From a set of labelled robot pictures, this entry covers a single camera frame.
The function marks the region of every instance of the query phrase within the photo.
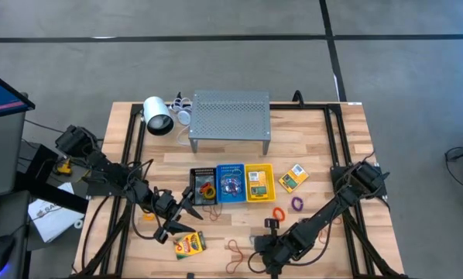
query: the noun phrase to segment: yellow tray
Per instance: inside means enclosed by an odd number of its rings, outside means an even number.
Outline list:
[[[251,171],[264,171],[266,173],[267,196],[265,198],[256,198],[252,196],[249,180],[249,172]],[[273,176],[272,164],[246,164],[245,179],[247,180],[247,202],[274,202],[276,200],[275,178]]]

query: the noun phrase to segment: purple rubber band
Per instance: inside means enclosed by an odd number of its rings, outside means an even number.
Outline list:
[[[300,203],[300,206],[297,207],[295,202],[299,202]],[[300,212],[302,211],[302,208],[304,208],[304,201],[302,201],[302,198],[299,198],[299,197],[294,197],[292,198],[292,208],[293,210],[295,210],[296,212]]]

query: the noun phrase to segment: white lamp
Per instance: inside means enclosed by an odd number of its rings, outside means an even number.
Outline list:
[[[168,107],[160,97],[149,97],[144,101],[144,121],[147,130],[154,136],[163,136],[173,130],[175,123]]]

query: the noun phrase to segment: computer monitor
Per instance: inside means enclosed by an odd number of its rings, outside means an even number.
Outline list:
[[[35,107],[34,103],[0,78],[0,116],[25,112]]]

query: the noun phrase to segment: blue tray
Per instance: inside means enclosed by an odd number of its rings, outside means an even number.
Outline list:
[[[227,190],[221,185],[223,177],[234,178],[241,182],[240,189],[236,193]],[[247,201],[247,185],[245,184],[245,168],[244,164],[222,164],[216,166],[216,195],[218,203],[246,202]]]

